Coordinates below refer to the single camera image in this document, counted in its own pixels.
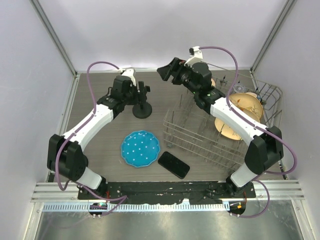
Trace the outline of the black phone stand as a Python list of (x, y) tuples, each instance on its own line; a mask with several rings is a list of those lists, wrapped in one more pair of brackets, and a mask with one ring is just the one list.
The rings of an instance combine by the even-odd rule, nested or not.
[(138, 102), (132, 107), (133, 115), (138, 119), (146, 119), (152, 114), (152, 106), (147, 102)]

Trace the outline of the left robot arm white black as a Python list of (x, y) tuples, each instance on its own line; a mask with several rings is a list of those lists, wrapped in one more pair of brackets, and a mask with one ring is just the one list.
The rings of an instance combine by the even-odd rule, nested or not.
[(74, 128), (63, 135), (54, 134), (48, 143), (47, 168), (56, 177), (63, 176), (86, 189), (93, 198), (106, 196), (107, 180), (89, 168), (89, 160), (83, 151), (92, 138), (114, 120), (125, 106), (147, 107), (142, 119), (149, 117), (152, 107), (147, 102), (150, 87), (143, 81), (134, 84), (133, 78), (118, 75), (107, 94), (94, 103), (92, 111)]

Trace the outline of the black smartphone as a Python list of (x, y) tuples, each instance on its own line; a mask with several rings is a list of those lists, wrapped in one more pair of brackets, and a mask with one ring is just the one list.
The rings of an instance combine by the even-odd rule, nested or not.
[(170, 173), (178, 177), (179, 179), (184, 179), (188, 172), (190, 171), (190, 166), (171, 154), (165, 151), (158, 159), (158, 164), (163, 168), (168, 170)]

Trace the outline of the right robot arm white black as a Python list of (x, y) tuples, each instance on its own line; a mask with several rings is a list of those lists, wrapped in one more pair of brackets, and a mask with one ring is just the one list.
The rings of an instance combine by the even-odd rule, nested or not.
[(174, 85), (185, 86), (193, 93), (200, 109), (222, 120), (248, 146), (244, 163), (226, 179), (225, 190), (230, 197), (238, 197), (249, 182), (283, 158), (281, 130), (253, 121), (229, 101), (223, 92), (212, 85), (212, 73), (206, 63), (197, 62), (188, 66), (185, 60), (175, 57), (156, 71), (163, 81), (170, 80)]

